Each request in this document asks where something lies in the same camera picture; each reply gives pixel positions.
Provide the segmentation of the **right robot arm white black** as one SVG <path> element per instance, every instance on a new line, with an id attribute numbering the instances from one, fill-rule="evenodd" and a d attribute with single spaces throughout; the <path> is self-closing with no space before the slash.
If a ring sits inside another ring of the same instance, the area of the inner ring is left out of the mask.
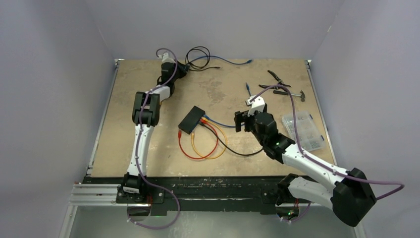
<path id="1" fill-rule="evenodd" d="M 278 131 L 272 114 L 236 112 L 234 121 L 235 130 L 251 132 L 269 158 L 311 178 L 287 175 L 278 183 L 278 203 L 293 198 L 311 201 L 331 209 L 340 221 L 355 227 L 377 202 L 364 172 L 335 166 L 300 149 L 294 140 Z"/>

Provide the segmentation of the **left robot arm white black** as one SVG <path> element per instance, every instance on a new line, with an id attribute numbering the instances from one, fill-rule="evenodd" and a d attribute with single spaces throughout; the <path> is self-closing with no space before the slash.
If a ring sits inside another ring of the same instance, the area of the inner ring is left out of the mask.
<path id="1" fill-rule="evenodd" d="M 135 94 L 132 111 L 134 144 L 127 172 L 118 187 L 118 203 L 125 199 L 129 203 L 141 203 L 149 198 L 148 188 L 151 186 L 145 180 L 147 156 L 152 133 L 159 122 L 161 103 L 173 95 L 176 80 L 186 76 L 189 69 L 188 65 L 178 61 L 163 62 L 157 85 L 147 92 Z"/>

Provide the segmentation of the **black network switch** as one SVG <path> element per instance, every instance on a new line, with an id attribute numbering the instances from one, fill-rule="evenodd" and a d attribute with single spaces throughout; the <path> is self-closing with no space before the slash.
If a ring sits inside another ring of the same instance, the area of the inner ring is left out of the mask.
<path id="1" fill-rule="evenodd" d="M 204 110 L 197 106 L 193 106 L 185 118 L 178 125 L 178 128 L 187 134 L 191 134 L 195 127 L 199 124 L 200 119 L 205 114 L 206 112 Z"/>

